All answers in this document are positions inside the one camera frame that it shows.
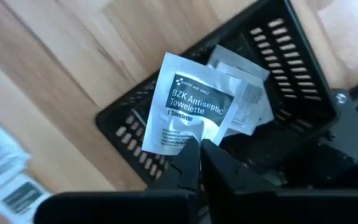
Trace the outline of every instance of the wood grain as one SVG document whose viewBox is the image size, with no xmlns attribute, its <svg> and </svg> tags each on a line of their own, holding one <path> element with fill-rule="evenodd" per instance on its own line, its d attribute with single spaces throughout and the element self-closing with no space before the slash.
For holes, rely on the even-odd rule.
<svg viewBox="0 0 358 224">
<path fill-rule="evenodd" d="M 0 0 L 0 125 L 27 173 L 52 192 L 144 189 L 95 114 L 253 2 Z M 331 87 L 358 84 L 358 1 L 292 3 Z"/>
<path fill-rule="evenodd" d="M 0 68 L 115 188 L 144 187 L 93 124 L 100 108 L 4 4 L 0 4 Z"/>
</svg>

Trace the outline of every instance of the metal screw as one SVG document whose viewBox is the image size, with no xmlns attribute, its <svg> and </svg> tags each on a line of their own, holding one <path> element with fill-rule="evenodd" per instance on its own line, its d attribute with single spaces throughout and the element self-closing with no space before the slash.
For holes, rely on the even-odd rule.
<svg viewBox="0 0 358 224">
<path fill-rule="evenodd" d="M 347 101 L 347 97 L 343 93 L 338 93 L 337 95 L 335 95 L 335 98 L 339 104 L 344 104 Z"/>
</svg>

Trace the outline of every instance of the basket slot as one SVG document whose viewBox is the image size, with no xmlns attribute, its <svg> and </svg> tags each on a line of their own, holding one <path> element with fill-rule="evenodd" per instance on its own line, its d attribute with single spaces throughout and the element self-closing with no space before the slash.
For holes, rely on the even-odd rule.
<svg viewBox="0 0 358 224">
<path fill-rule="evenodd" d="M 146 158 L 147 158 L 147 153 L 146 152 L 142 152 L 142 154 L 140 155 L 139 157 L 139 162 L 141 164 L 143 164 L 145 161 L 146 161 Z"/>
<path fill-rule="evenodd" d="M 308 70 L 305 67 L 300 68 L 291 68 L 292 72 L 307 72 Z"/>
<path fill-rule="evenodd" d="M 274 78 L 277 80 L 288 80 L 286 76 L 274 76 Z"/>
<path fill-rule="evenodd" d="M 250 33 L 252 34 L 252 35 L 256 35 L 256 34 L 259 34 L 259 33 L 261 33 L 262 32 L 262 29 L 261 28 L 255 28 L 255 29 L 253 29 L 253 30 L 251 30 L 250 31 Z"/>
<path fill-rule="evenodd" d="M 161 170 L 157 170 L 157 173 L 155 174 L 155 180 L 157 180 L 158 178 L 160 178 L 162 175 L 162 171 Z"/>
<path fill-rule="evenodd" d="M 153 163 L 153 160 L 148 158 L 146 160 L 146 163 L 144 164 L 144 169 L 146 169 L 146 170 L 150 169 L 150 167 L 152 166 L 152 163 Z"/>
<path fill-rule="evenodd" d="M 134 122 L 135 117 L 134 116 L 129 116 L 126 120 L 125 123 L 127 124 L 132 124 L 132 122 Z"/>
<path fill-rule="evenodd" d="M 293 89 L 290 88 L 282 88 L 281 91 L 285 92 L 285 93 L 293 93 Z"/>
<path fill-rule="evenodd" d="M 305 131 L 305 129 L 303 129 L 302 127 L 300 127 L 299 125 L 296 124 L 291 124 L 290 125 L 294 130 L 299 131 L 301 133 L 303 133 Z"/>
<path fill-rule="evenodd" d="M 275 117 L 278 118 L 278 119 L 280 119 L 280 120 L 282 120 L 282 121 L 285 121 L 285 118 L 284 118 L 283 116 L 280 116 L 280 115 L 277 115 L 277 114 L 276 114 Z"/>
<path fill-rule="evenodd" d="M 137 136 L 141 136 L 143 134 L 143 130 L 144 128 L 139 128 L 137 131 L 136 131 L 136 135 Z"/>
<path fill-rule="evenodd" d="M 261 43 L 261 44 L 258 44 L 258 47 L 259 47 L 260 49 L 265 48 L 265 47 L 270 47 L 270 43 L 268 43 L 268 42 L 263 42 L 263 43 Z"/>
<path fill-rule="evenodd" d="M 137 122 L 137 121 L 131 125 L 132 130 L 136 130 L 138 127 L 139 127 L 139 122 Z"/>
<path fill-rule="evenodd" d="M 287 61 L 287 63 L 289 65 L 303 65 L 303 61 L 302 60 L 291 60 L 291 61 Z"/>
<path fill-rule="evenodd" d="M 129 140 L 131 140 L 131 137 L 132 137 L 131 134 L 126 133 L 126 134 L 124 135 L 124 137 L 121 139 L 122 143 L 124 143 L 124 144 L 128 143 Z"/>
<path fill-rule="evenodd" d="M 273 35 L 280 35 L 280 34 L 285 34 L 287 32 L 288 32 L 287 28 L 281 27 L 281 28 L 278 28 L 277 30 L 273 30 L 272 33 L 273 33 Z"/>
<path fill-rule="evenodd" d="M 142 149 L 138 146 L 136 150 L 134 151 L 134 156 L 138 157 L 140 153 L 142 152 Z"/>
<path fill-rule="evenodd" d="M 310 94 L 310 93 L 318 93 L 318 91 L 317 90 L 304 90 L 304 89 L 301 89 L 301 91 L 303 92 L 303 93 L 308 93 L 308 94 Z"/>
<path fill-rule="evenodd" d="M 154 176 L 157 171 L 157 165 L 153 164 L 152 168 L 150 169 L 150 175 Z"/>
<path fill-rule="evenodd" d="M 127 128 L 125 128 L 125 127 L 120 127 L 120 128 L 116 131 L 116 135 L 117 135 L 118 137 L 121 137 L 121 136 L 125 133 L 126 130 L 127 130 Z"/>
<path fill-rule="evenodd" d="M 280 82 L 280 83 L 278 83 L 278 85 L 280 85 L 280 86 L 291 86 L 291 84 L 288 83 L 288 82 Z"/>
<path fill-rule="evenodd" d="M 311 79 L 310 75 L 295 75 L 295 78 L 299 80 L 308 80 Z"/>
<path fill-rule="evenodd" d="M 312 82 L 298 82 L 299 86 L 314 86 Z"/>
<path fill-rule="evenodd" d="M 271 27 L 271 28 L 273 28 L 273 27 L 279 26 L 279 25 L 281 25 L 281 24 L 283 24 L 283 23 L 284 23 L 284 20 L 281 19 L 281 18 L 279 18 L 279 19 L 275 19 L 275 20 L 272 21 L 272 22 L 269 22 L 268 26 Z"/>
<path fill-rule="evenodd" d="M 304 96 L 304 97 L 309 100 L 321 100 L 319 96 Z"/>
<path fill-rule="evenodd" d="M 300 54 L 298 52 L 290 52 L 290 53 L 286 53 L 283 54 L 285 58 L 294 58 L 294 57 L 299 57 Z"/>
<path fill-rule="evenodd" d="M 310 124 L 309 122 L 304 121 L 304 120 L 302 120 L 302 119 L 297 119 L 296 122 L 297 122 L 298 124 L 301 124 L 302 126 L 304 126 L 304 127 L 306 127 L 306 128 L 312 128 L 312 127 L 313 127 L 312 124 Z"/>
<path fill-rule="evenodd" d="M 268 64 L 268 66 L 270 68 L 278 68 L 278 67 L 281 67 L 281 64 L 280 63 L 270 63 L 270 64 Z"/>
<path fill-rule="evenodd" d="M 264 36 L 264 35 L 259 35 L 259 36 L 257 36 L 257 37 L 254 37 L 254 40 L 255 41 L 262 41 L 262 40 L 266 40 L 266 36 Z"/>
<path fill-rule="evenodd" d="M 284 71 L 281 69 L 271 70 L 271 72 L 274 74 L 284 74 Z"/>
<path fill-rule="evenodd" d="M 136 141 L 135 139 L 132 139 L 132 140 L 129 142 L 127 148 L 128 148 L 128 150 L 132 151 L 132 150 L 134 150 L 134 148 L 136 147 L 136 145 L 137 145 L 137 141 Z"/>
<path fill-rule="evenodd" d="M 292 50 L 295 48 L 296 48 L 295 44 L 287 44 L 280 47 L 281 50 Z"/>
<path fill-rule="evenodd" d="M 294 99 L 297 99 L 297 98 L 298 98 L 297 96 L 295 96 L 295 95 L 290 95 L 290 94 L 286 94 L 286 95 L 284 95 L 284 97 L 294 98 Z"/>
<path fill-rule="evenodd" d="M 165 162 L 165 156 L 162 156 L 160 158 L 160 165 L 164 165 L 164 162 Z"/>
<path fill-rule="evenodd" d="M 261 53 L 264 55 L 269 55 L 269 54 L 273 54 L 274 51 L 272 49 L 266 49 L 266 50 L 261 51 Z"/>
<path fill-rule="evenodd" d="M 300 88 L 301 93 L 303 93 L 302 90 L 315 90 L 316 89 L 316 87 L 313 85 L 302 85 L 302 86 L 297 85 L 297 87 Z"/>
<path fill-rule="evenodd" d="M 278 60 L 278 58 L 276 56 L 269 56 L 269 57 L 265 57 L 265 60 L 268 62 L 272 62 Z"/>
<path fill-rule="evenodd" d="M 288 112 L 288 111 L 280 110 L 280 112 L 281 112 L 282 114 L 284 114 L 285 116 L 292 117 L 292 113 L 290 113 L 290 112 Z"/>
<path fill-rule="evenodd" d="M 170 165 L 169 161 L 166 161 L 166 162 L 164 163 L 164 169 L 165 169 L 165 170 L 168 169 L 169 165 Z"/>
<path fill-rule="evenodd" d="M 288 42 L 290 40 L 292 40 L 292 38 L 289 35 L 285 35 L 283 37 L 276 39 L 277 43 Z"/>
<path fill-rule="evenodd" d="M 156 83 L 156 80 L 152 80 L 148 85 L 143 87 L 142 91 L 134 92 L 134 94 L 128 97 L 126 101 L 122 102 L 121 106 L 130 106 L 136 104 L 137 102 L 139 102 L 139 100 L 143 99 L 145 96 L 148 96 L 154 91 Z"/>
</svg>

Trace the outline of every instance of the black plastic basket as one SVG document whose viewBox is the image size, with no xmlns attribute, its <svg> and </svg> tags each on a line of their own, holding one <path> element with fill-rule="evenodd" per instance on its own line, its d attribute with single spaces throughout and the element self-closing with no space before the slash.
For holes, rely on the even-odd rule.
<svg viewBox="0 0 358 224">
<path fill-rule="evenodd" d="M 272 72 L 265 85 L 275 120 L 253 136 L 239 134 L 221 143 L 251 169 L 279 165 L 337 120 L 338 108 L 289 0 L 259 0 L 181 56 L 205 64 L 216 44 Z M 140 150 L 157 77 L 158 71 L 96 117 L 98 128 L 146 184 L 172 159 Z"/>
</svg>

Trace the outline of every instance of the wooden floor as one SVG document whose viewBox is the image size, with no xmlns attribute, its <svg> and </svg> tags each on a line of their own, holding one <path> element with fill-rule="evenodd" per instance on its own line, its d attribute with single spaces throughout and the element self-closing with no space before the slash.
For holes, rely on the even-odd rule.
<svg viewBox="0 0 358 224">
<path fill-rule="evenodd" d="M 0 125 L 50 191 L 145 184 L 93 123 L 253 0 L 0 0 Z M 358 0 L 293 0 L 333 88 L 358 84 Z"/>
</svg>

